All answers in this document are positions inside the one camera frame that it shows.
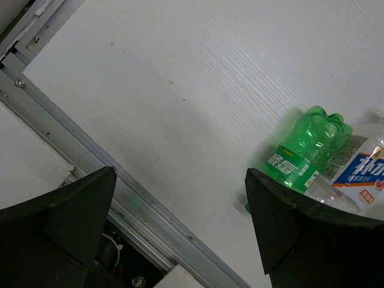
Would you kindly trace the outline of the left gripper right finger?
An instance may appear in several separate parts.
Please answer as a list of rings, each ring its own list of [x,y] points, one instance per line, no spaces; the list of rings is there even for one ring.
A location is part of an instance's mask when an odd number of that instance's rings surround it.
[[[382,287],[383,221],[332,208],[257,169],[245,188],[273,287]]]

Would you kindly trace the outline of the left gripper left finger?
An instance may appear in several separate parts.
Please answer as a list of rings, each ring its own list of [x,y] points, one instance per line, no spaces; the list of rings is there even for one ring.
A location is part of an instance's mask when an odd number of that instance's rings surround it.
[[[106,166],[1,210],[1,287],[83,287],[116,185]]]

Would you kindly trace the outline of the green plastic bottle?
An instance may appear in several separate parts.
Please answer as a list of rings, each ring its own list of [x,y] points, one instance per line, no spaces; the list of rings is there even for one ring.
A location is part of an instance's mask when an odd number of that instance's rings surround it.
[[[332,206],[337,193],[321,174],[352,134],[353,128],[339,113],[328,114],[321,106],[312,106],[252,167],[284,187]]]

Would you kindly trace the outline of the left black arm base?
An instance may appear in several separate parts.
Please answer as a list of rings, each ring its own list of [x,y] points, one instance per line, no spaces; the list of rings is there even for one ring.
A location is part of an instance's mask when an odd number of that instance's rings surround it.
[[[104,226],[97,261],[125,287],[155,287],[166,275],[110,221]]]

